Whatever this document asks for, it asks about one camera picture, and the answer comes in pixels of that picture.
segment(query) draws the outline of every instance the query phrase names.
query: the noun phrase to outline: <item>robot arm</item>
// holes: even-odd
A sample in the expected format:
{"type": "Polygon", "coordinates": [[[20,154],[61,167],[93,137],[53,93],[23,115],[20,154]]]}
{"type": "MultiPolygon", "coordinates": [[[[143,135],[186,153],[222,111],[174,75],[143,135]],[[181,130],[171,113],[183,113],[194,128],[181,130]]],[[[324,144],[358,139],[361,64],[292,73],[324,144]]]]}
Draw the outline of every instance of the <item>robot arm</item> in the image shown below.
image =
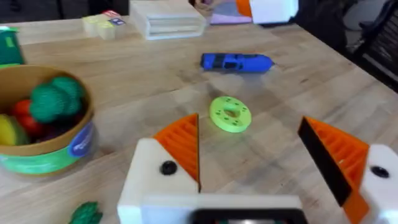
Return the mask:
{"type": "MultiPolygon", "coordinates": [[[[310,118],[298,134],[352,224],[398,223],[391,149],[310,118]]],[[[297,196],[201,194],[198,158],[197,114],[139,140],[118,203],[121,224],[307,224],[297,196]]]]}

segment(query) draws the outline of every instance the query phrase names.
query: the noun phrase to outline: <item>small green toy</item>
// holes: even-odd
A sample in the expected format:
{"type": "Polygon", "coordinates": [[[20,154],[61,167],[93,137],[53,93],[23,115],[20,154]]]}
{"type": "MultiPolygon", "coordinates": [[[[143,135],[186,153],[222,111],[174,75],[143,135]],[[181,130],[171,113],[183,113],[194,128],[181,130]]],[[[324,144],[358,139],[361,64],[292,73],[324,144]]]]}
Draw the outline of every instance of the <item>small green toy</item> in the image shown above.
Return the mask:
{"type": "Polygon", "coordinates": [[[69,224],[99,224],[102,216],[103,214],[98,211],[98,202],[86,202],[73,212],[69,224]]]}
{"type": "Polygon", "coordinates": [[[210,118],[219,128],[231,133],[243,132],[251,123],[247,106],[230,96],[221,96],[211,102],[210,118]]]}
{"type": "Polygon", "coordinates": [[[50,123],[58,118],[73,116],[81,109],[81,85],[70,77],[56,77],[49,83],[37,86],[30,96],[30,113],[40,123],[50,123]]]}
{"type": "Polygon", "coordinates": [[[0,68],[24,64],[16,28],[0,26],[0,68]]]}

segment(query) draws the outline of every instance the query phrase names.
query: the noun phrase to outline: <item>toy block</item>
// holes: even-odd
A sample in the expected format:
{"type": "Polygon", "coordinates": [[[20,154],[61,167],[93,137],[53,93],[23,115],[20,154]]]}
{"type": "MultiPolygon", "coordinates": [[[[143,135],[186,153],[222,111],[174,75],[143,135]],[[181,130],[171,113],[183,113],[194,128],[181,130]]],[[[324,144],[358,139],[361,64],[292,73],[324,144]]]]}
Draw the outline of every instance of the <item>toy block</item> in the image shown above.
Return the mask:
{"type": "Polygon", "coordinates": [[[112,18],[109,20],[110,23],[115,27],[115,37],[121,38],[126,34],[126,23],[120,18],[112,18]]]}
{"type": "Polygon", "coordinates": [[[116,38],[116,28],[110,21],[97,23],[98,35],[104,40],[113,40],[116,38]]]}
{"type": "Polygon", "coordinates": [[[109,19],[108,16],[104,14],[99,14],[95,16],[83,17],[83,27],[88,37],[98,36],[97,23],[104,22],[109,19]]]}
{"type": "Polygon", "coordinates": [[[130,1],[130,20],[147,40],[202,35],[206,19],[188,1],[130,1]]]}

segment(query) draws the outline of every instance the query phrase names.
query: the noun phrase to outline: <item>bowl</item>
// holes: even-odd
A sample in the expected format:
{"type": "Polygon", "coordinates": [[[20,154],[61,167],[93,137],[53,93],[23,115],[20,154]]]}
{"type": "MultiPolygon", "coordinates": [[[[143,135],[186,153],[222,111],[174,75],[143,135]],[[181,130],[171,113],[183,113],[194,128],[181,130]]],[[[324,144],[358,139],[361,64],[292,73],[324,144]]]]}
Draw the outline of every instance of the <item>bowl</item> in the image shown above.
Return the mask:
{"type": "Polygon", "coordinates": [[[7,113],[19,100],[28,98],[37,85],[58,76],[71,77],[83,87],[86,107],[83,118],[69,131],[48,141],[20,146],[0,145],[0,164],[5,169],[23,175],[55,175],[72,168],[89,153],[94,131],[91,121],[93,102],[87,86],[69,72],[35,65],[0,69],[0,114],[7,113]]]}

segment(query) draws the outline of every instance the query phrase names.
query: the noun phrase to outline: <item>wood grain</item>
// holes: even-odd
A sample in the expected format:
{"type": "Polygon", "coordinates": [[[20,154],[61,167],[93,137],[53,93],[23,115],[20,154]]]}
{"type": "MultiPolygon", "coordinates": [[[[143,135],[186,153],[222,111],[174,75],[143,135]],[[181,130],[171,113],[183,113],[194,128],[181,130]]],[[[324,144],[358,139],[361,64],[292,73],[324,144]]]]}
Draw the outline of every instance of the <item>wood grain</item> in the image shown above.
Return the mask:
{"type": "Polygon", "coordinates": [[[137,140],[194,112],[204,192],[297,194],[310,223],[342,223],[343,214],[296,134],[303,115],[398,149],[398,96],[298,26],[213,26],[202,37],[157,41],[130,27],[126,38],[107,42],[85,38],[80,20],[13,25],[29,63],[69,70],[91,88],[99,151],[50,182],[1,177],[0,223],[66,223],[87,200],[100,201],[102,223],[118,223],[137,140]],[[205,52],[265,54],[276,66],[254,75],[203,72],[205,52]],[[251,110],[244,133],[210,121],[210,102],[222,95],[251,110]]]}

